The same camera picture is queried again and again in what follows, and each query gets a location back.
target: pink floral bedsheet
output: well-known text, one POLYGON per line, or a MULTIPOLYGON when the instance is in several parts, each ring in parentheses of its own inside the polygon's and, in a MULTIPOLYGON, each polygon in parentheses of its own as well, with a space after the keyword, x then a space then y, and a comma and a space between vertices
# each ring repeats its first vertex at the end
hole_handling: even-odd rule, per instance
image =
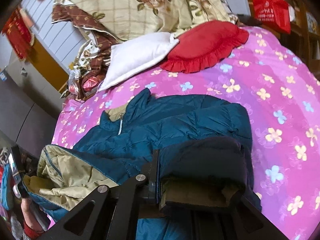
POLYGON ((263 214, 290 240, 306 240, 320 221, 320 82, 270 32, 245 27, 248 42, 212 68, 171 73, 158 66, 61 112, 52 143, 72 148, 103 110, 144 88, 156 97, 207 94, 240 103, 253 135, 254 191, 263 214))

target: floral blanket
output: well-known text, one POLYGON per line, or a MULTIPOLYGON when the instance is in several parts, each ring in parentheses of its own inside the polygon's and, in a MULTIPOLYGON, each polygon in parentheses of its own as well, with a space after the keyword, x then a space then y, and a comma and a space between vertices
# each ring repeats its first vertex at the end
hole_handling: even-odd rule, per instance
POLYGON ((122 40, 157 31, 181 34, 209 20, 229 21, 220 0, 69 0, 122 40))
POLYGON ((240 103, 252 126, 254 191, 262 213, 290 240, 307 240, 320 221, 320 82, 272 33, 244 29, 247 43, 212 68, 183 74, 156 66, 84 104, 69 101, 52 143, 72 148, 99 124, 102 111, 145 87, 156 97, 208 94, 240 103))

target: white pillow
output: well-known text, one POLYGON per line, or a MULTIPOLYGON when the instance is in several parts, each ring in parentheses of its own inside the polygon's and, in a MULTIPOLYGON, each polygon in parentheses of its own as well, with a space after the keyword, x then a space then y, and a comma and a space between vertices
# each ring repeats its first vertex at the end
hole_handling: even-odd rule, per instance
POLYGON ((159 63, 179 43, 173 33, 150 33, 111 46, 111 63, 98 91, 119 84, 159 63))

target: pillow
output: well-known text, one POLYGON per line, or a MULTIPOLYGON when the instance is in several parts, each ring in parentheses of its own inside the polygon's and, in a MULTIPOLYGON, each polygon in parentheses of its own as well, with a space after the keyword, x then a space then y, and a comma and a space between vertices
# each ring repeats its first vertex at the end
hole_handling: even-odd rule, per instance
POLYGON ((119 84, 159 63, 178 42, 173 33, 159 32, 111 46, 110 66, 98 91, 119 84))
POLYGON ((247 31, 229 22, 202 23, 179 36, 179 44, 160 67, 170 72, 198 72, 228 57, 248 38, 247 31))

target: red sleeve cuff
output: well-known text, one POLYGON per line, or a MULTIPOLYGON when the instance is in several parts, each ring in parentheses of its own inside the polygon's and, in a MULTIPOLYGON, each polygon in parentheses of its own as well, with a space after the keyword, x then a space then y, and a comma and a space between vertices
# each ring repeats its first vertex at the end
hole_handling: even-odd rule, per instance
POLYGON ((43 234, 43 232, 37 232, 31 229, 26 222, 24 221, 24 232, 31 240, 36 240, 39 236, 43 234))

